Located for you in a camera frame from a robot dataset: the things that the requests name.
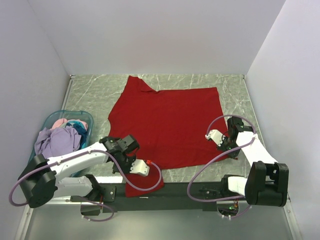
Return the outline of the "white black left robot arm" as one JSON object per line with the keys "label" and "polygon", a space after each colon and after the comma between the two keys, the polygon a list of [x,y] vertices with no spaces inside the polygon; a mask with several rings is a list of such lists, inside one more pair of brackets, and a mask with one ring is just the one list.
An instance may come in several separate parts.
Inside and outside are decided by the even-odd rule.
{"label": "white black left robot arm", "polygon": [[22,172],[21,175],[27,177],[19,185],[30,208],[38,208],[53,198],[67,196],[81,196],[88,201],[100,200],[105,191],[93,175],[72,175],[94,165],[113,162],[113,173],[145,177],[149,174],[149,167],[133,154],[139,147],[132,135],[125,138],[106,136],[91,146],[65,155],[45,158],[43,154],[38,154]]}

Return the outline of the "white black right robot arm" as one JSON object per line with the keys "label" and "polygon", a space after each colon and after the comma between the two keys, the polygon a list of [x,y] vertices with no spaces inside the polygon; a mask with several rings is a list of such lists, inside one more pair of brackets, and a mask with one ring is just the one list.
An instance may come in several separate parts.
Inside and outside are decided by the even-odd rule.
{"label": "white black right robot arm", "polygon": [[230,200],[236,194],[245,198],[249,205],[283,207],[286,205],[289,184],[289,168],[279,163],[265,149],[252,126],[244,125],[240,117],[227,120],[227,133],[217,129],[209,132],[210,140],[217,149],[228,152],[232,159],[243,152],[250,164],[248,177],[225,175],[219,193]]}

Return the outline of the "red t-shirt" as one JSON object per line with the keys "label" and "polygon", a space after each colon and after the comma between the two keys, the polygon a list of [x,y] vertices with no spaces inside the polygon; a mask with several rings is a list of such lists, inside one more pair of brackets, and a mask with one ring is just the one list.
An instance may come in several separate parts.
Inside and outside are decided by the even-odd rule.
{"label": "red t-shirt", "polygon": [[111,137],[132,135],[140,146],[137,158],[152,162],[148,176],[127,175],[129,197],[164,186],[159,170],[224,160],[216,144],[205,138],[209,125],[227,131],[215,87],[156,91],[129,76],[108,120]]}

